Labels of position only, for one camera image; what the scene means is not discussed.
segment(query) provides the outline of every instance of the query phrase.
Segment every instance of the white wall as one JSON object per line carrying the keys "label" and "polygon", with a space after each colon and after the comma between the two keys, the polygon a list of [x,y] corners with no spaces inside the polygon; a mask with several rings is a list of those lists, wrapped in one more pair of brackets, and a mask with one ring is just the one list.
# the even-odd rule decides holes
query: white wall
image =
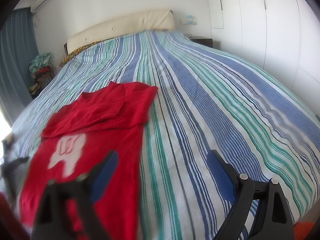
{"label": "white wall", "polygon": [[[114,17],[156,8],[170,8],[182,33],[211,38],[208,0],[51,0],[37,12],[40,23],[34,29],[39,52],[51,52],[58,63],[63,45],[74,34]],[[181,25],[186,15],[195,16],[197,25]]]}

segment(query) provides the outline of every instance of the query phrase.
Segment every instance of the striped bedspread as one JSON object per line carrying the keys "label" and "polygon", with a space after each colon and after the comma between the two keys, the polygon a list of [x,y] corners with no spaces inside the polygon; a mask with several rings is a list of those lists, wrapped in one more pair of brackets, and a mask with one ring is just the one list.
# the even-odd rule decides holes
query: striped bedspread
{"label": "striped bedspread", "polygon": [[143,135],[140,239],[214,237],[232,203],[208,169],[210,149],[254,180],[277,178],[295,222],[319,198],[320,124],[310,110],[260,68],[179,32],[125,35],[74,57],[15,122],[14,155],[32,156],[52,113],[109,81],[159,88]]}

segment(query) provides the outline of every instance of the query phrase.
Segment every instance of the white wardrobe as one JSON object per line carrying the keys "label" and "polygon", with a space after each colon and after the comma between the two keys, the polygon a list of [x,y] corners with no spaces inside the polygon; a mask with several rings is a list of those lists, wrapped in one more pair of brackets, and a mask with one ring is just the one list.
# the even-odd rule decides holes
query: white wardrobe
{"label": "white wardrobe", "polygon": [[320,23],[305,0],[208,0],[220,49],[274,76],[320,115]]}

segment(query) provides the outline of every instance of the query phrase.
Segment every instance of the red shirt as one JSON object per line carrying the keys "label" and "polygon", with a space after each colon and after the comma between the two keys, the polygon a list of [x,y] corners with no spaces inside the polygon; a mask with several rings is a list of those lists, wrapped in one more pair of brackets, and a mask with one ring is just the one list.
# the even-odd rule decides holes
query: red shirt
{"label": "red shirt", "polygon": [[[54,113],[40,135],[20,193],[21,222],[32,225],[49,179],[72,181],[115,150],[117,167],[93,208],[112,239],[136,239],[143,124],[157,89],[139,82],[110,82],[96,92],[83,92]],[[67,208],[74,230],[81,231],[74,204]]]}

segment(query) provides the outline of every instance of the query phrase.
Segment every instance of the headboard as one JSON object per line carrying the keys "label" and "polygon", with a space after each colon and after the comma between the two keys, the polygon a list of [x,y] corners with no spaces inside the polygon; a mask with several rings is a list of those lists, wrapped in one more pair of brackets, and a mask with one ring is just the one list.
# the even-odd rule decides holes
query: headboard
{"label": "headboard", "polygon": [[134,13],[94,25],[77,33],[64,45],[66,55],[82,46],[144,30],[174,30],[172,11],[156,9]]}

